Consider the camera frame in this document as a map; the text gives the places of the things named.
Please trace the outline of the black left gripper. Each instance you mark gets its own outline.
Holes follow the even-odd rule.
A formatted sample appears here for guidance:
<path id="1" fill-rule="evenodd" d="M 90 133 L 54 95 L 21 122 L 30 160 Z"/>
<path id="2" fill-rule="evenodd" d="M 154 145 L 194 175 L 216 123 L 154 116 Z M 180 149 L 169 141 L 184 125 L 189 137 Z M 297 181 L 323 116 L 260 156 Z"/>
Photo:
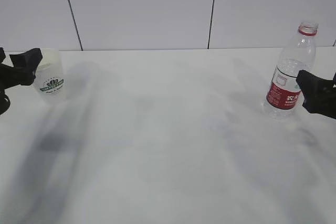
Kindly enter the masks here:
<path id="1" fill-rule="evenodd" d="M 0 47 L 0 63 L 1 63 L 1 94 L 0 94 L 0 115 L 5 113 L 10 105 L 10 99 L 6 95 L 5 90 L 17 85 L 29 86 L 35 80 L 35 72 L 40 64 L 43 56 L 39 48 L 33 48 L 27 52 L 9 55 L 12 66 L 3 64 L 6 53 Z"/>

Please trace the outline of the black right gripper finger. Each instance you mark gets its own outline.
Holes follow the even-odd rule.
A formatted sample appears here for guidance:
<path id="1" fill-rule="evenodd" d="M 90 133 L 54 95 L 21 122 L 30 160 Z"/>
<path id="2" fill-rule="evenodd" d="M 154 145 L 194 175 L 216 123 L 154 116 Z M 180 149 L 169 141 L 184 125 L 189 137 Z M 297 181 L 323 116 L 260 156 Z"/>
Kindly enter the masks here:
<path id="1" fill-rule="evenodd" d="M 304 97 L 302 106 L 309 113 L 335 119 L 335 76 L 327 80 L 300 70 L 296 82 Z"/>

